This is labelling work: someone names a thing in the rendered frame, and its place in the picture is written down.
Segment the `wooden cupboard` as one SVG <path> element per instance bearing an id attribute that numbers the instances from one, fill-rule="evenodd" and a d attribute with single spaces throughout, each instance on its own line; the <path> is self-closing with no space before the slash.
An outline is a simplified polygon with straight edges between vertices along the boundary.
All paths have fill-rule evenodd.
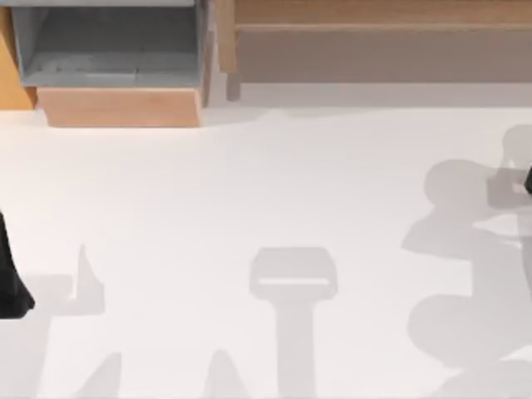
<path id="1" fill-rule="evenodd" d="M 20 82 L 11 9 L 0 7 L 0 111 L 30 111 L 36 104 L 36 89 Z"/>

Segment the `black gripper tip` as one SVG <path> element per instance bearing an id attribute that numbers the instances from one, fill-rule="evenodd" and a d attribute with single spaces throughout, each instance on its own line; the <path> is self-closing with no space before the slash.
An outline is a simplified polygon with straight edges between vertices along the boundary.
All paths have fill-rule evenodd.
<path id="1" fill-rule="evenodd" d="M 23 318 L 35 304 L 16 269 L 5 219 L 0 212 L 0 320 Z"/>

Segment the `pale wooden drawer front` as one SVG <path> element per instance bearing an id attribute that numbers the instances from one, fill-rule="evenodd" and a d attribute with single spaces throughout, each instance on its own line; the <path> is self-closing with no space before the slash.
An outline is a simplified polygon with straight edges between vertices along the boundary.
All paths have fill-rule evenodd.
<path id="1" fill-rule="evenodd" d="M 39 87 L 48 125 L 58 128 L 200 126 L 204 93 L 185 88 Z"/>

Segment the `wooden open shelf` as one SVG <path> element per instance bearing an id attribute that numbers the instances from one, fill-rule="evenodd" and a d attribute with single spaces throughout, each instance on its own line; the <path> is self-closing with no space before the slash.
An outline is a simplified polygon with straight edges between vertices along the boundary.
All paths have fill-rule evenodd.
<path id="1" fill-rule="evenodd" d="M 239 83 L 532 82 L 532 0 L 214 0 Z"/>

